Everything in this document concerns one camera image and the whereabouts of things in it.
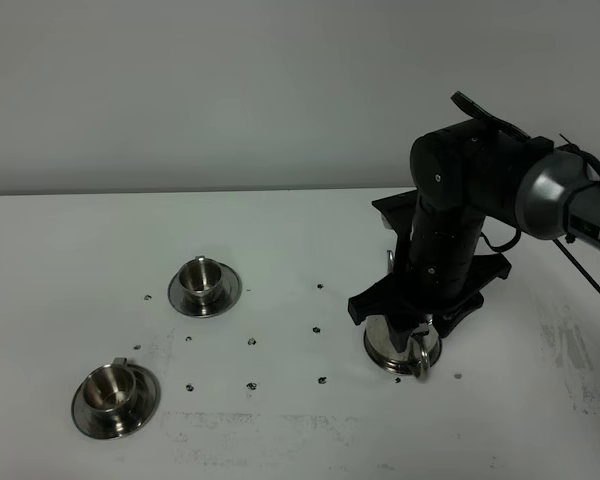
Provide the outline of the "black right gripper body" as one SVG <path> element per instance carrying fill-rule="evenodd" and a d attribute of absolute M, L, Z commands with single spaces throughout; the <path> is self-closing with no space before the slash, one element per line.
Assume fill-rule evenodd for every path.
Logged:
<path fill-rule="evenodd" d="M 510 263 L 501 253 L 477 255 L 485 215 L 471 207 L 436 210 L 417 199 L 406 266 L 433 315 L 452 312 L 495 279 Z"/>

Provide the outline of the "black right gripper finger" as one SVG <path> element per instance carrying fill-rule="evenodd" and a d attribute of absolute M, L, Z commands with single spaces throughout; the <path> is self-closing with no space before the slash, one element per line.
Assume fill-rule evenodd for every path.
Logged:
<path fill-rule="evenodd" d="M 389 340 L 395 351 L 404 352 L 412 333 L 424 323 L 425 317 L 422 315 L 388 315 Z"/>
<path fill-rule="evenodd" d="M 467 316 L 484 304 L 483 295 L 478 292 L 467 299 L 458 309 L 433 316 L 433 327 L 439 336 L 448 336 Z"/>

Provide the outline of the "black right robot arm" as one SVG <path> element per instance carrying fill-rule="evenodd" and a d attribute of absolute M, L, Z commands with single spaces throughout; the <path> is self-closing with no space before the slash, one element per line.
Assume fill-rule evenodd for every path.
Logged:
<path fill-rule="evenodd" d="M 469 120 L 418 138 L 410 167 L 415 189 L 375 202 L 397 235 L 392 269 L 348 303 L 355 324 L 383 317 L 398 351 L 426 322 L 448 335 L 507 278 L 503 248 L 476 251 L 487 218 L 600 251 L 600 165 L 572 144 Z"/>

